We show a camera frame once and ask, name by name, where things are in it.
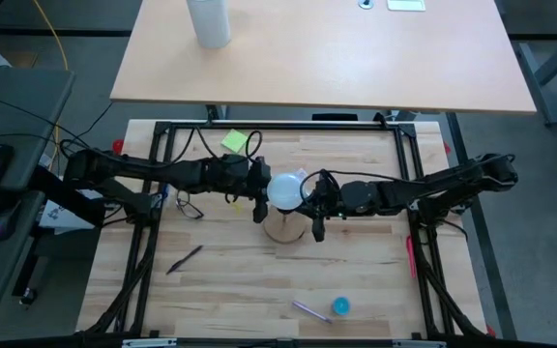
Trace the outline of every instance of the sticky note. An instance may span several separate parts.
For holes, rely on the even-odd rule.
[[[242,150],[244,144],[247,143],[247,139],[248,137],[239,131],[230,130],[220,144],[237,154]]]
[[[425,0],[388,0],[391,11],[424,11]]]

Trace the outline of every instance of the wooden table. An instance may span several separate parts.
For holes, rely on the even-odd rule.
[[[492,0],[422,13],[345,0],[229,0],[232,40],[201,47],[184,0],[145,0],[111,98],[534,113]]]
[[[130,121],[124,153],[146,157],[154,124]],[[256,124],[263,129],[263,122]],[[448,167],[438,124],[415,125],[425,173]],[[179,154],[188,132],[178,130],[173,154]],[[227,130],[203,133],[220,153],[219,144]],[[396,146],[388,132],[264,130],[263,135],[259,154],[265,156],[274,174],[299,168],[310,173],[325,167],[399,176]],[[184,159],[208,156],[195,135]],[[357,179],[338,177],[342,183]],[[122,182],[133,190],[141,188],[137,180]],[[223,338],[408,338],[412,332],[425,333],[418,284],[410,276],[405,249],[409,234],[405,214],[332,219],[326,223],[323,243],[313,240],[309,225],[302,240],[280,245],[252,222],[252,202],[241,199],[241,209],[237,209],[227,205],[222,194],[195,195],[191,202],[205,218],[192,220],[175,209],[173,196],[169,195],[162,214],[144,331]],[[457,217],[449,219],[460,223]],[[473,323],[484,330],[465,239],[446,225],[438,232],[449,291]],[[94,324],[120,290],[131,236],[132,227],[125,223],[103,230],[77,323],[79,330]],[[205,247],[180,271],[165,275],[175,261],[198,245]],[[346,317],[331,313],[337,296],[351,301],[352,310]],[[441,328],[439,305],[435,296],[432,299]],[[328,325],[293,307],[294,300],[337,320]]]

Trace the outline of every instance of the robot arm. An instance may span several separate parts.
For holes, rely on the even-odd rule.
[[[420,223],[439,223],[452,208],[467,208],[482,191],[504,191],[517,182],[512,156],[488,154],[415,181],[354,181],[339,187],[321,171],[315,190],[295,209],[313,219],[315,241],[324,240],[324,218],[393,216],[418,211]]]
[[[254,199],[253,221],[256,223],[268,214],[265,192],[270,183],[270,167],[262,157],[256,158],[251,165],[247,158],[239,155],[164,163],[83,150],[70,156],[64,182],[75,189],[95,189],[106,197],[122,201],[128,216],[150,215],[154,206],[151,197],[131,192],[113,179],[116,176],[168,183],[190,194],[220,192],[234,199],[240,196]]]

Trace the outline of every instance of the marker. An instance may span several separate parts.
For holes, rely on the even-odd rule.
[[[325,322],[328,323],[328,324],[332,324],[332,323],[333,323],[333,321],[330,320],[329,318],[326,318],[325,316],[323,316],[323,315],[321,315],[321,314],[319,314],[319,313],[313,311],[312,309],[310,309],[309,307],[305,306],[304,304],[299,303],[298,301],[294,301],[294,302],[292,302],[292,304],[295,305],[296,307],[298,307],[299,309],[305,311],[306,313],[316,316],[317,318],[319,318],[319,319],[325,321]]]

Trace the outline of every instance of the pen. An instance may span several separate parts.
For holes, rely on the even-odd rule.
[[[177,270],[180,266],[182,266],[183,263],[185,263],[188,259],[190,259],[192,256],[194,256],[197,252],[199,252],[199,250],[201,250],[203,248],[203,246],[198,246],[196,248],[194,248],[188,255],[186,255],[182,260],[176,262],[173,264],[173,266],[171,266],[171,268],[169,269],[169,271],[167,271],[167,274],[170,274],[171,272]]]
[[[333,321],[330,320],[329,318],[326,318],[325,316],[323,316],[323,315],[321,315],[321,314],[319,314],[319,313],[313,311],[312,309],[310,309],[309,307],[305,306],[304,304],[299,303],[298,301],[294,301],[294,302],[292,302],[292,304],[295,305],[296,307],[298,307],[299,309],[305,311],[306,313],[316,316],[317,318],[319,318],[319,319],[325,321],[325,322],[328,323],[328,324],[332,324],[332,323],[333,323]]]

